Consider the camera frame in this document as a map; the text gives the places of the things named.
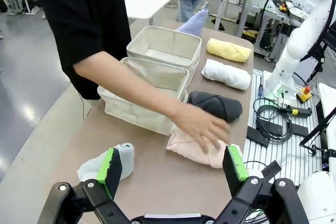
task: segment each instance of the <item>finger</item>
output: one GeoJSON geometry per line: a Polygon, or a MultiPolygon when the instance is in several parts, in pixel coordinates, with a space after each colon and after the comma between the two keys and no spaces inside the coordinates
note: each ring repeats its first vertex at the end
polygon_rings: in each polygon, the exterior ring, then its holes
{"type": "Polygon", "coordinates": [[[222,129],[213,126],[210,131],[217,137],[217,139],[224,141],[227,144],[230,144],[230,140],[227,137],[227,134],[222,129]]]}
{"type": "Polygon", "coordinates": [[[213,124],[220,127],[221,129],[227,131],[227,132],[230,132],[231,131],[231,127],[230,125],[228,125],[227,122],[225,122],[223,119],[219,119],[217,117],[214,116],[214,119],[213,119],[213,124]]]}
{"type": "Polygon", "coordinates": [[[206,146],[206,142],[200,134],[196,133],[191,135],[191,137],[200,145],[204,153],[208,153],[208,146],[206,146]]]}
{"type": "Polygon", "coordinates": [[[210,140],[210,142],[214,145],[214,147],[219,151],[220,144],[219,144],[218,138],[211,131],[206,132],[205,136],[210,140]]]}

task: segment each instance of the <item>person's hand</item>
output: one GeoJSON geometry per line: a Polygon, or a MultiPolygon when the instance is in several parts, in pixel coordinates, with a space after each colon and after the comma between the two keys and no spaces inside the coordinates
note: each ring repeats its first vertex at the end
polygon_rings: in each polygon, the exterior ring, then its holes
{"type": "Polygon", "coordinates": [[[177,127],[196,140],[205,153],[208,152],[208,148],[204,138],[209,139],[216,149],[220,149],[218,140],[229,143],[226,133],[230,131],[230,126],[224,120],[199,107],[181,103],[169,118],[177,127]]]}

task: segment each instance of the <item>light blue towel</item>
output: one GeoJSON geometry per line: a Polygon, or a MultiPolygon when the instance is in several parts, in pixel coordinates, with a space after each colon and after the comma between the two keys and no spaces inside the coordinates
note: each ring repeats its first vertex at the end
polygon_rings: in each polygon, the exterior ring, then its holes
{"type": "Polygon", "coordinates": [[[192,16],[186,23],[176,29],[186,34],[201,36],[202,28],[205,25],[206,18],[208,17],[208,9],[203,9],[192,16]]]}

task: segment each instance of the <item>yellow towel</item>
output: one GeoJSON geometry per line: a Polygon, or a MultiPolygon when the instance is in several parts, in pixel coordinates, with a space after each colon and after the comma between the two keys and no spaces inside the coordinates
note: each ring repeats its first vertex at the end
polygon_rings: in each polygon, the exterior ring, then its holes
{"type": "Polygon", "coordinates": [[[223,57],[227,60],[246,62],[251,54],[251,49],[218,39],[210,39],[206,46],[210,54],[223,57]]]}

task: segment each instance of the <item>storage basket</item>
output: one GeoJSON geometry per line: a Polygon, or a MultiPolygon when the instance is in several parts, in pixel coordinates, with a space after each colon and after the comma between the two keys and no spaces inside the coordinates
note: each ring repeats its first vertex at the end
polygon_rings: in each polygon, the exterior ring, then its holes
{"type": "Polygon", "coordinates": [[[129,57],[162,62],[195,73],[201,52],[201,38],[162,27],[147,26],[127,45],[129,57]]]}
{"type": "MultiPolygon", "coordinates": [[[[137,58],[120,61],[138,77],[182,101],[186,97],[189,71],[173,65],[137,58]]],[[[99,86],[98,94],[106,102],[105,113],[163,135],[171,135],[173,122],[164,115],[126,101],[99,86]]]]}

